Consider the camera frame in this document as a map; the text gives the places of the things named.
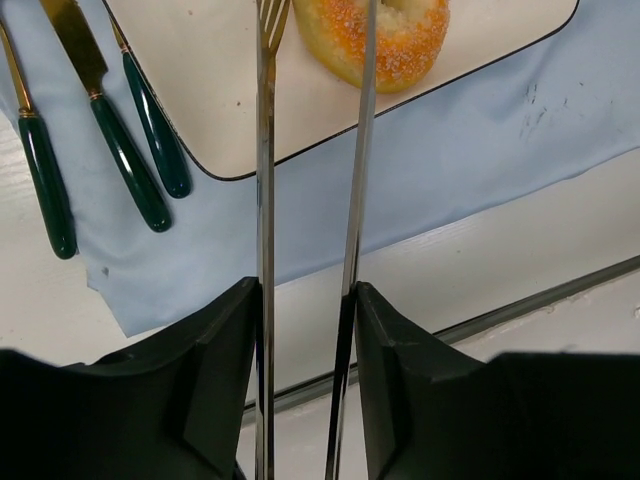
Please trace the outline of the silver metal tongs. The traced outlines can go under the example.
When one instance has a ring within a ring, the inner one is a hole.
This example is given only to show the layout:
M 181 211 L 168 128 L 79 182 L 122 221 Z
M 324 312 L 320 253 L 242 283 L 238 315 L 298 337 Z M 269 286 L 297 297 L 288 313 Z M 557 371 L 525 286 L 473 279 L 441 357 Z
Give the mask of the silver metal tongs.
M 287 1 L 258 1 L 256 175 L 258 210 L 258 273 L 262 291 L 262 320 L 257 336 L 255 477 L 272 479 L 274 440 L 274 144 L 276 55 L 287 22 Z M 335 366 L 326 455 L 326 479 L 337 479 L 343 436 L 344 405 L 356 313 L 356 282 L 371 153 L 376 102 L 376 10 L 370 1 L 366 17 L 366 43 L 360 94 L 356 151 L 349 204 L 349 219 L 341 286 Z

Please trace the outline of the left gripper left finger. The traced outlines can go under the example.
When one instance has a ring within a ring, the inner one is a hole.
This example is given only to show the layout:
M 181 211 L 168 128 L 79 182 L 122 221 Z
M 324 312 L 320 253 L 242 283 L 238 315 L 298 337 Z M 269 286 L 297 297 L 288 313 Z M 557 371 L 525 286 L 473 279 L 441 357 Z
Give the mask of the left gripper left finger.
M 1 353 L 5 479 L 239 479 L 259 315 L 239 280 L 201 310 L 92 364 Z

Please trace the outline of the sugared donut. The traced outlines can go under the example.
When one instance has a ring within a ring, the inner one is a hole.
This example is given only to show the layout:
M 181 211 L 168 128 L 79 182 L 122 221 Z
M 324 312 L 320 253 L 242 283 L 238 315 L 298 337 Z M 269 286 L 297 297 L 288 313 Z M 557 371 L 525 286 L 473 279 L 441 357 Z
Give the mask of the sugared donut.
M 293 3 L 299 35 L 311 55 L 332 74 L 362 86 L 367 1 L 316 0 Z M 449 2 L 376 3 L 376 91 L 398 93 L 432 69 L 450 21 Z

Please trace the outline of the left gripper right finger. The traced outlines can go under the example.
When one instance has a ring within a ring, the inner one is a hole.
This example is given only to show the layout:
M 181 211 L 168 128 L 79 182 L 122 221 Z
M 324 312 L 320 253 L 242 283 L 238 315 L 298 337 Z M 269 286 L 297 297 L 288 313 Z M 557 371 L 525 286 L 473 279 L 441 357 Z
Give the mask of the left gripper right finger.
M 481 362 L 358 286 L 372 479 L 635 479 L 639 359 L 506 352 Z

